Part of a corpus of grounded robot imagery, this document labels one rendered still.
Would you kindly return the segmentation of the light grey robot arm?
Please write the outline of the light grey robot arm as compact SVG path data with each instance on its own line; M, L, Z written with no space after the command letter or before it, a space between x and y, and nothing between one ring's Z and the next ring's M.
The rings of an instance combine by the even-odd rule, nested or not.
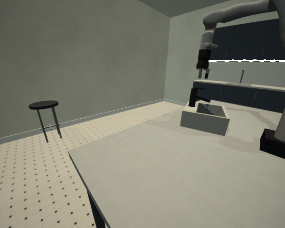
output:
M285 0L260 0L250 3L241 3L232 7L208 13L203 18L205 31L202 41L213 41L217 23L226 23L239 18L260 13L277 11L280 24L280 39L285 52ZM285 142L285 108L277 126L274 137Z

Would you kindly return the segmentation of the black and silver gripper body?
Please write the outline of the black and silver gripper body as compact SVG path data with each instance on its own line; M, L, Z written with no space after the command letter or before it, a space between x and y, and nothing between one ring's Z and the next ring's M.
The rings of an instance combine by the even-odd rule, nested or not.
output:
M218 45L212 44L212 41L201 42L196 68L208 69L212 48L217 49Z

